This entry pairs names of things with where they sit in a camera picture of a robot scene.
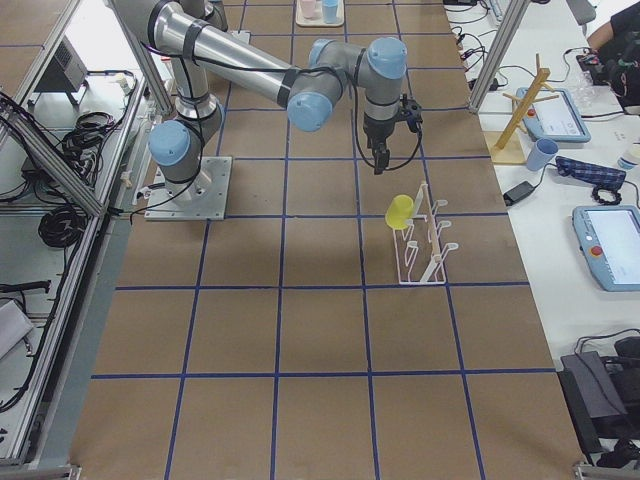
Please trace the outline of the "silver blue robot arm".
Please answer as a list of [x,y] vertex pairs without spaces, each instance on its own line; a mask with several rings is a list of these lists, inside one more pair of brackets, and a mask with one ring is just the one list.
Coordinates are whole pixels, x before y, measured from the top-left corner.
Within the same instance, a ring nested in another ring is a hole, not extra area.
[[111,7],[144,45],[270,99],[304,132],[315,132],[330,119],[348,87],[362,89],[363,130],[373,171],[380,175],[387,170],[387,140],[402,119],[407,47],[401,40],[377,38],[367,47],[317,40],[308,67],[298,68],[188,14],[177,1],[114,1]]

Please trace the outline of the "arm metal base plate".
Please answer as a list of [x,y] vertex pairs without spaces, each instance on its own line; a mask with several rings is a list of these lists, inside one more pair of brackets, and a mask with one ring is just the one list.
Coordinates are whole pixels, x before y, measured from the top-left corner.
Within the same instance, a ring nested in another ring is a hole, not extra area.
[[223,220],[232,163],[231,156],[204,157],[199,176],[181,194],[177,185],[166,188],[164,175],[157,167],[154,182],[164,185],[151,191],[144,217],[150,221]]

